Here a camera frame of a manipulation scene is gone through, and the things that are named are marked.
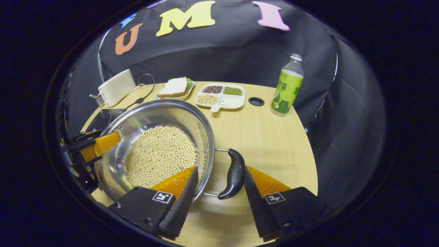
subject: power cord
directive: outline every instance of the power cord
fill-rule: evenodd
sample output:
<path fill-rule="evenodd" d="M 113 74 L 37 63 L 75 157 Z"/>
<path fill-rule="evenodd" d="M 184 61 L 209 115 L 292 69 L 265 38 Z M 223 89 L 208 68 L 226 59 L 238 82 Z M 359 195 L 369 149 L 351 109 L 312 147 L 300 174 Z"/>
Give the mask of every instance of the power cord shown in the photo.
<path fill-rule="evenodd" d="M 146 97 L 148 97 L 148 96 L 152 93 L 152 91 L 154 90 L 154 87 L 155 87 L 155 80 L 154 80 L 154 77 L 153 77 L 151 74 L 143 74 L 143 75 L 141 75 L 141 76 L 139 77 L 139 79 L 137 79 L 137 87 L 145 86 L 145 84 L 139 84 L 140 79 L 141 79 L 143 76 L 145 76 L 145 75 L 151 76 L 151 78 L 152 78 L 152 80 L 153 80 L 153 82 L 154 82 L 154 85 L 152 86 L 151 91 L 150 91 L 145 97 L 142 97 L 142 98 L 138 98 L 138 99 L 136 99 L 136 101 L 135 101 L 133 104 L 127 106 L 127 107 L 125 108 L 125 110 L 127 110 L 129 107 L 131 107 L 131 106 L 133 106 L 133 105 L 135 105 L 135 104 L 140 104 L 140 103 L 142 103 L 143 100 L 145 100 Z"/>

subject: green label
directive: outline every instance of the green label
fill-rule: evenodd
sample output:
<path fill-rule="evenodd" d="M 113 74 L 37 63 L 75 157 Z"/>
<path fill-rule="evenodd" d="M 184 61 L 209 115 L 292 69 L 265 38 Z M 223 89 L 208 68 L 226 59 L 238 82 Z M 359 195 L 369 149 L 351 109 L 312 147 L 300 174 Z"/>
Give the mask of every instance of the green label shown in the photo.
<path fill-rule="evenodd" d="M 303 78 L 281 71 L 271 107 L 279 113 L 287 113 L 296 99 Z"/>

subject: plastic bottle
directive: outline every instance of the plastic bottle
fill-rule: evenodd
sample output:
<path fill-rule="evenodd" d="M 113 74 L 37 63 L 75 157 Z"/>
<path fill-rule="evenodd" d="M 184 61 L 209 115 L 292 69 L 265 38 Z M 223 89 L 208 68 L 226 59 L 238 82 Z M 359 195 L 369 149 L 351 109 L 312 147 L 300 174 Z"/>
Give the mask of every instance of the plastic bottle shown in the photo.
<path fill-rule="evenodd" d="M 304 76 L 301 61 L 302 57 L 293 53 L 291 60 L 282 67 L 270 107 L 271 112 L 276 116 L 286 116 L 296 99 Z"/>

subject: round table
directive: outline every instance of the round table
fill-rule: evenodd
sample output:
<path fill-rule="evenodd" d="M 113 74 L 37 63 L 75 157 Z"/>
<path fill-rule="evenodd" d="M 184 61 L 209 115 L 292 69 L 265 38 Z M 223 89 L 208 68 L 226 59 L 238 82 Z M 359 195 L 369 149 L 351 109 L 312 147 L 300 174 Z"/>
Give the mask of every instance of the round table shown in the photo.
<path fill-rule="evenodd" d="M 186 101 L 197 106 L 206 115 L 215 136 L 215 147 L 235 149 L 243 156 L 246 165 L 266 173 L 292 189 L 303 186 L 317 195 L 316 164 L 297 113 L 293 108 L 286 117 L 277 117 L 270 112 L 275 89 L 227 82 L 245 89 L 244 106 L 235 110 L 221 109 L 218 113 L 212 113 L 209 108 L 200 107 L 194 102 L 197 93 L 208 83 L 221 82 L 195 82 Z M 144 102 L 153 100 L 161 87 L 162 84 L 157 84 Z M 81 131 L 86 130 L 102 109 L 125 108 L 137 98 L 148 94 L 151 88 L 152 85 L 142 86 L 119 104 L 113 107 L 105 105 L 96 109 Z M 250 97 L 259 97 L 265 101 L 265 104 L 251 105 L 248 102 Z M 218 194 L 226 187 L 229 166 L 228 154 L 216 152 L 212 173 L 204 192 Z M 231 247 L 263 244 L 256 230 L 244 190 L 243 187 L 237 195 L 226 200 L 201 195 L 191 205 L 180 236 L 175 241 L 165 240 L 183 246 Z M 92 196 L 105 206 L 113 203 L 101 189 L 96 189 Z"/>

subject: sandwich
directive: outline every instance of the sandwich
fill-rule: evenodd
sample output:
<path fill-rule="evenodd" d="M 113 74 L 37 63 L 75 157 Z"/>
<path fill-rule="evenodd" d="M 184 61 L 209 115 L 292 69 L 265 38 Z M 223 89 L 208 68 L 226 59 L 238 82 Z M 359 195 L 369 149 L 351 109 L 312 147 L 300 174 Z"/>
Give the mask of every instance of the sandwich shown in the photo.
<path fill-rule="evenodd" d="M 185 96 L 189 90 L 191 80 L 186 77 L 168 80 L 163 89 L 157 94 L 159 98 L 175 98 Z"/>

